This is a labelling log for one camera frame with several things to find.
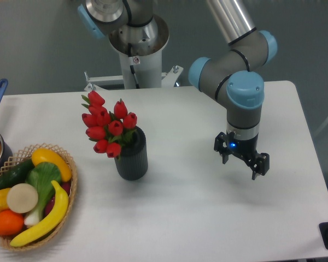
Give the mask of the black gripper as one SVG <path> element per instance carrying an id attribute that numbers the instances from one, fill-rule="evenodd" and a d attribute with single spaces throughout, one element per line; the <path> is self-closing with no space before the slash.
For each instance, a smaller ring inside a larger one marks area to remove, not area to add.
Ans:
<path id="1" fill-rule="evenodd" d="M 258 176 L 265 176 L 270 169 L 269 154 L 257 153 L 258 136 L 248 140 L 239 140 L 234 132 L 227 135 L 220 132 L 214 141 L 214 151 L 222 157 L 223 164 L 227 163 L 231 154 L 245 161 L 252 170 L 252 180 L 256 180 Z"/>

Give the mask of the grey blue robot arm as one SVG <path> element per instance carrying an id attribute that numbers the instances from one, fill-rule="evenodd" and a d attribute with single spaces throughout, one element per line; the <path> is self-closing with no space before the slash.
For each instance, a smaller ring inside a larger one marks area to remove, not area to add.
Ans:
<path id="1" fill-rule="evenodd" d="M 242 1 L 208 1 L 229 52 L 214 61 L 201 57 L 189 69 L 189 81 L 227 111 L 226 132 L 214 142 L 223 162 L 241 159 L 253 176 L 265 175 L 270 157 L 256 149 L 264 81 L 255 69 L 277 53 L 272 34 L 259 31 Z M 162 87 L 161 52 L 169 32 L 153 12 L 152 1 L 83 1 L 78 14 L 95 38 L 107 36 L 118 52 L 126 89 Z"/>

